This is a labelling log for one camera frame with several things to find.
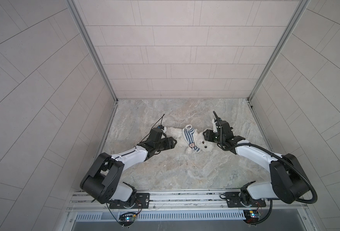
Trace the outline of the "white plush teddy bear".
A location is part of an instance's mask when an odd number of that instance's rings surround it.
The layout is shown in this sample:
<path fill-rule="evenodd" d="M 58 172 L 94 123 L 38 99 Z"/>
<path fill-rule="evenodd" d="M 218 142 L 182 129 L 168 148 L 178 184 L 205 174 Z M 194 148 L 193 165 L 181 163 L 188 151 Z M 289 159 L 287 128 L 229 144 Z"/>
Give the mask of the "white plush teddy bear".
<path fill-rule="evenodd" d="M 168 137 L 173 137 L 177 141 L 177 144 L 175 147 L 177 151 L 182 151 L 187 154 L 197 153 L 188 146 L 188 143 L 185 141 L 183 137 L 182 129 L 169 127 L 167 128 L 166 135 Z M 213 144 L 211 142 L 205 141 L 203 134 L 199 132 L 197 129 L 195 129 L 194 139 L 195 139 L 196 146 L 200 148 L 201 150 L 200 152 L 206 152 L 206 151 L 212 150 Z"/>

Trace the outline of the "blue white striped knit sweater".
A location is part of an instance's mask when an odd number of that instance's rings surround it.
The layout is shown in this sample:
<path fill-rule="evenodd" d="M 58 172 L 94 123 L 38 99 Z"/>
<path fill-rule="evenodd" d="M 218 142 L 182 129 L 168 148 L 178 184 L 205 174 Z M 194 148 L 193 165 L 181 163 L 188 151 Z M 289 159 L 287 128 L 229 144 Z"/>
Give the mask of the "blue white striped knit sweater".
<path fill-rule="evenodd" d="M 195 129 L 192 125 L 186 125 L 185 128 L 182 129 L 182 134 L 185 141 L 188 143 L 188 146 L 195 152 L 199 153 L 201 150 L 196 146 L 194 139 Z"/>

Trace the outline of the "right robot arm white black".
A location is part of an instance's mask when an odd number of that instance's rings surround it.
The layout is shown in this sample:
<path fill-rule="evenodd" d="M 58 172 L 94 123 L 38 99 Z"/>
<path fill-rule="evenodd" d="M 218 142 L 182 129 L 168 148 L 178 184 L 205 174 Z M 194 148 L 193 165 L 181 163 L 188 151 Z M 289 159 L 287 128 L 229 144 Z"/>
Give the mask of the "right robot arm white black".
<path fill-rule="evenodd" d="M 317 202 L 317 192 L 294 155 L 273 153 L 244 137 L 235 136 L 229 123 L 218 117 L 212 123 L 213 129 L 203 132 L 206 141 L 216 143 L 224 151 L 245 157 L 270 173 L 267 182 L 249 182 L 241 187 L 240 199 L 244 206 L 260 199 L 280 200 L 286 204 L 295 201 L 305 204 Z"/>

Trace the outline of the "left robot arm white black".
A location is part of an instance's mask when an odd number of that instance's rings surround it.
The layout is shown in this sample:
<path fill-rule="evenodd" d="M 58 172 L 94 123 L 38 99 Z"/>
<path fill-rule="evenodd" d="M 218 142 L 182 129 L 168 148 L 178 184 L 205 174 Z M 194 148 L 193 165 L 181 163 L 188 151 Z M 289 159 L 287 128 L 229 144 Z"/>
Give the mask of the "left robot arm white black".
<path fill-rule="evenodd" d="M 133 148 L 114 155 L 101 153 L 80 182 L 80 188 L 101 204 L 122 202 L 132 207 L 137 190 L 121 182 L 122 173 L 128 168 L 145 162 L 162 151 L 175 148 L 177 141 L 168 137 L 166 128 L 152 128 L 146 140 Z"/>

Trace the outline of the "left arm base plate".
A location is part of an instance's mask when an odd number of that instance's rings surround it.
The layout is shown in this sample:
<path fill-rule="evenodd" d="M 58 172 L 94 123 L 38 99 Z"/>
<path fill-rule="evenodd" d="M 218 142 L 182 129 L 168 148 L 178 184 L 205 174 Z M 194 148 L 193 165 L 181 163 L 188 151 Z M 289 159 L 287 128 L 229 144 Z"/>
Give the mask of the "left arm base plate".
<path fill-rule="evenodd" d="M 150 194 L 136 193 L 135 198 L 130 198 L 127 202 L 120 200 L 110 200 L 110 209 L 147 209 L 149 207 Z"/>

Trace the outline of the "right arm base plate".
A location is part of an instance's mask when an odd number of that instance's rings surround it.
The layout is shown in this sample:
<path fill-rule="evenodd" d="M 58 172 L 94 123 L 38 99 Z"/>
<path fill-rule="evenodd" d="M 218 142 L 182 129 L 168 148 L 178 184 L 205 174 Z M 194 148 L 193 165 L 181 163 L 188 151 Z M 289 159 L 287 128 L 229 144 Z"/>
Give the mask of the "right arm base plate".
<path fill-rule="evenodd" d="M 225 200 L 228 208 L 264 208 L 266 202 L 263 199 L 243 202 L 240 192 L 225 192 L 220 194 L 220 199 Z"/>

